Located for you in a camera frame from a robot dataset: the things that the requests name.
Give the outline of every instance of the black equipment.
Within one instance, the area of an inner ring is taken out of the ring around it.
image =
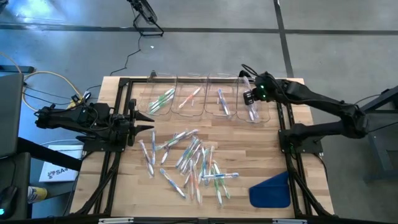
[[[134,28],[137,29],[137,31],[140,33],[141,36],[144,37],[154,37],[154,36],[163,36],[163,29],[157,25],[157,16],[152,9],[152,7],[149,5],[147,0],[127,0],[131,4],[131,8],[135,9],[139,14],[134,18],[134,22],[132,23]],[[138,18],[142,16],[145,21],[149,25],[155,25],[158,29],[160,29],[161,33],[160,34],[144,34],[144,31],[140,29],[137,25],[137,20]]]
[[[244,93],[244,100],[246,104],[253,103],[256,100],[261,101],[276,101],[277,111],[279,116],[279,141],[280,149],[285,155],[287,171],[289,173],[290,193],[292,196],[292,205],[294,209],[294,219],[278,219],[278,218],[177,218],[177,217],[125,217],[115,218],[109,220],[110,223],[117,223],[116,220],[122,223],[199,223],[199,224],[213,224],[213,223],[349,223],[349,224],[376,224],[380,222],[372,222],[365,220],[352,220],[347,218],[339,218],[336,215],[328,213],[316,200],[314,195],[308,189],[305,174],[302,164],[301,152],[315,152],[322,151],[320,145],[320,137],[332,134],[342,134],[349,138],[362,138],[368,133],[368,119],[366,115],[356,105],[346,104],[343,101],[337,101],[310,91],[305,85],[288,80],[276,80],[271,74],[265,72],[258,75],[249,67],[245,69],[252,75],[257,76],[254,80],[250,77],[248,72],[241,71],[239,77],[247,76],[250,82],[254,82],[256,88]],[[107,149],[104,156],[103,168],[101,171],[98,188],[93,192],[90,199],[77,212],[69,214],[66,217],[48,217],[33,220],[20,220],[19,223],[105,223],[101,218],[112,218],[112,204],[113,196],[116,186],[116,179],[118,174],[119,161],[121,159],[121,151],[115,152],[114,161],[110,168],[108,168],[110,151],[108,149],[116,150],[124,147],[126,139],[128,144],[134,142],[134,136],[142,130],[152,128],[152,126],[137,126],[134,127],[134,120],[153,121],[134,111],[136,105],[135,100],[129,100],[132,93],[132,86],[134,83],[147,83],[148,78],[121,78],[118,84],[118,92],[116,94],[115,109],[113,114],[109,115],[110,107],[106,104],[96,103],[85,105],[80,103],[75,108],[67,110],[56,110],[54,105],[51,107],[44,107],[36,112],[39,117],[37,120],[38,127],[41,128],[57,128],[63,127],[72,131],[83,132],[89,137],[79,137],[89,145],[92,142],[94,145],[98,144]],[[169,82],[170,80],[158,79],[158,82]],[[127,85],[126,100],[124,102],[123,114],[116,114],[121,106],[121,95],[123,87]],[[292,127],[286,130],[284,122],[284,113],[282,110],[283,103],[287,108],[289,123]],[[292,112],[291,103],[306,104],[316,107],[328,113],[337,115],[341,121],[337,123],[319,124],[313,126],[305,126],[302,124],[294,124],[294,116]],[[308,147],[300,151],[299,149],[308,144]],[[292,162],[292,156],[295,154],[297,161],[297,169]],[[106,202],[106,207],[103,213],[100,212],[102,193],[106,184],[111,181],[109,185],[109,195]],[[297,196],[297,189],[295,183],[301,188],[303,193],[303,201],[305,205],[305,214],[303,214],[299,207],[299,200]],[[93,214],[88,214],[94,206]],[[312,208],[318,213],[318,216],[312,215]]]
[[[76,137],[85,143],[84,151],[122,152],[126,142],[128,146],[133,145],[137,133],[153,128],[148,125],[134,126],[135,120],[154,121],[135,111],[135,106],[136,100],[130,100],[129,115],[117,114],[115,110],[110,114],[113,108],[106,103],[87,105],[83,101],[66,110],[55,109],[55,105],[45,106],[35,112],[38,117],[35,123],[38,128],[65,128],[85,134]]]
[[[17,191],[18,188],[16,186],[10,185],[0,192],[0,219],[7,219],[14,214]]]
[[[285,154],[287,170],[289,172],[289,185],[294,186],[295,182],[301,188],[304,194],[304,204],[306,215],[303,215],[299,209],[297,199],[293,199],[295,217],[302,219],[314,218],[312,216],[311,206],[318,213],[318,222],[344,223],[342,218],[328,213],[317,199],[313,196],[305,183],[305,174],[300,153],[321,153],[322,146],[320,140],[324,136],[341,134],[347,138],[359,139],[368,133],[368,117],[357,105],[345,103],[344,101],[334,100],[327,96],[312,92],[308,87],[301,83],[286,79],[276,80],[270,73],[264,72],[257,74],[247,65],[242,65],[246,71],[242,70],[239,77],[255,77],[255,88],[243,93],[246,105],[253,104],[255,101],[275,101],[279,114],[280,130],[279,144],[280,150]],[[290,129],[285,128],[284,114],[282,104],[287,108],[289,115]],[[339,116],[340,121],[325,124],[316,124],[306,126],[304,124],[295,124],[291,103],[295,105],[309,105],[327,113]],[[292,162],[292,154],[297,159],[297,169]],[[295,187],[290,187],[292,195],[297,195]]]
[[[322,152],[317,143],[324,136],[341,134],[347,138],[359,139],[368,133],[368,118],[358,105],[334,100],[327,96],[312,92],[307,86],[285,79],[276,80],[270,73],[257,75],[254,82],[256,88],[243,93],[246,105],[256,100],[276,101],[282,104],[309,105],[341,118],[340,121],[327,124],[306,126],[293,124],[288,130],[279,133],[281,145],[296,147],[298,152]]]

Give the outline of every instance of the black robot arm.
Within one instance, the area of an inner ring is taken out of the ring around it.
[[[126,142],[132,146],[135,135],[143,130],[153,128],[148,125],[134,126],[135,120],[150,121],[140,112],[135,111],[136,100],[129,103],[130,114],[111,114],[106,103],[80,103],[77,106],[61,110],[55,105],[45,106],[38,110],[36,126],[39,128],[64,128],[85,134],[76,138],[85,143],[85,151],[123,151]]]
[[[276,101],[279,103],[309,105],[341,118],[340,121],[306,126],[294,124],[284,135],[295,146],[306,138],[341,134],[348,138],[363,138],[368,133],[368,119],[357,105],[338,101],[312,92],[307,86],[286,79],[276,80],[270,73],[256,74],[255,88],[244,93],[246,104],[253,101]]]

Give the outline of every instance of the concrete floor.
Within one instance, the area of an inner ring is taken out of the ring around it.
[[[149,0],[163,27],[277,29],[272,0]],[[396,30],[398,2],[394,0],[280,0],[286,29]],[[126,1],[12,2],[0,22],[34,22],[79,26],[131,26]],[[136,32],[76,32],[0,30],[0,50],[20,65],[65,75],[79,90],[101,83],[103,76],[123,67],[126,55],[137,49]],[[316,92],[353,103],[397,85],[396,35],[287,35],[294,77],[302,77]],[[127,69],[115,75],[148,75],[151,70],[183,75],[188,72],[237,73],[241,63],[258,72],[286,77],[279,34],[169,32],[163,38],[141,39],[142,52],[130,58]],[[3,58],[0,63],[9,64]],[[34,88],[62,96],[73,90],[51,76],[30,80]],[[35,93],[63,103],[62,99]],[[29,99],[36,108],[46,104]],[[336,118],[312,110],[314,121]],[[37,129],[31,110],[22,105],[19,135],[42,143],[71,139],[74,133]],[[366,140],[327,137],[322,140],[329,187],[337,215],[345,218],[396,222],[396,181],[371,184],[363,176],[374,172]],[[39,161],[31,179],[38,178]],[[67,197],[34,205],[34,217],[61,215]]]

